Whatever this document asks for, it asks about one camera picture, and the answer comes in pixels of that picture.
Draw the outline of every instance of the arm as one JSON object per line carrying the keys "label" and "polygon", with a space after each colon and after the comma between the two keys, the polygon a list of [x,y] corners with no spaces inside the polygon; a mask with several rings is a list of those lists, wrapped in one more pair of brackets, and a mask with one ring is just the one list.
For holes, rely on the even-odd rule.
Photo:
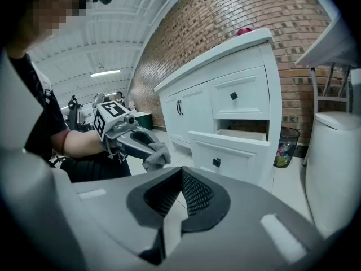
{"label": "arm", "polygon": [[104,151],[102,143],[94,130],[81,133],[64,129],[51,136],[51,143],[57,153],[71,158],[82,158]]}

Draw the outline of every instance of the drawer knob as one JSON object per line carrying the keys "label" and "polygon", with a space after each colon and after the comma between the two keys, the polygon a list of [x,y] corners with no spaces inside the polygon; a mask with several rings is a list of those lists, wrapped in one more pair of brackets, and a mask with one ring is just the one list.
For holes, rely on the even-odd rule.
{"label": "drawer knob", "polygon": [[213,159],[212,164],[219,168],[221,166],[221,159]]}
{"label": "drawer knob", "polygon": [[231,93],[231,98],[232,100],[235,100],[236,98],[238,98],[238,95],[235,92]]}

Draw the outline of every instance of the brick wall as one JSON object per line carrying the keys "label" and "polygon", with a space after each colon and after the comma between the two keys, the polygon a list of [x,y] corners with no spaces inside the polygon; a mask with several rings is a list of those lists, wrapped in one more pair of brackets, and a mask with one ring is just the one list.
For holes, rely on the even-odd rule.
{"label": "brick wall", "polygon": [[[308,143],[313,94],[309,71],[294,62],[320,36],[330,18],[317,0],[180,0],[154,32],[129,89],[138,111],[153,114],[165,126],[159,96],[153,89],[193,58],[230,39],[241,27],[268,27],[274,36],[283,99],[283,125],[301,132]],[[322,91],[328,71],[317,69]],[[340,72],[334,72],[340,78]],[[332,84],[339,85],[339,79]]]}

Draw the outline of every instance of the ceiling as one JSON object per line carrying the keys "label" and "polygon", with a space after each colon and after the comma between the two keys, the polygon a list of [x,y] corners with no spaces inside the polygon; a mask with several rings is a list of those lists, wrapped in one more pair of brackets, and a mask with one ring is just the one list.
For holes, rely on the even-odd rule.
{"label": "ceiling", "polygon": [[[29,50],[32,61],[51,81],[60,107],[76,95],[91,102],[98,92],[127,93],[151,35],[178,0],[112,0],[92,3],[57,34]],[[120,69],[120,73],[90,77]]]}

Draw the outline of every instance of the black t-shirt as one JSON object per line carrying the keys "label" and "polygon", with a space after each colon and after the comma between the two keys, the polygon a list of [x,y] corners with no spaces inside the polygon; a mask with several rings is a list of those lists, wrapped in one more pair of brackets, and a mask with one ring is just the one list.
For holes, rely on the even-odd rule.
{"label": "black t-shirt", "polygon": [[25,149],[41,156],[44,160],[50,160],[52,155],[50,137],[67,128],[58,101],[53,92],[49,97],[44,95],[43,88],[28,54],[21,59],[11,58],[10,61],[22,81],[44,109],[30,133]]}

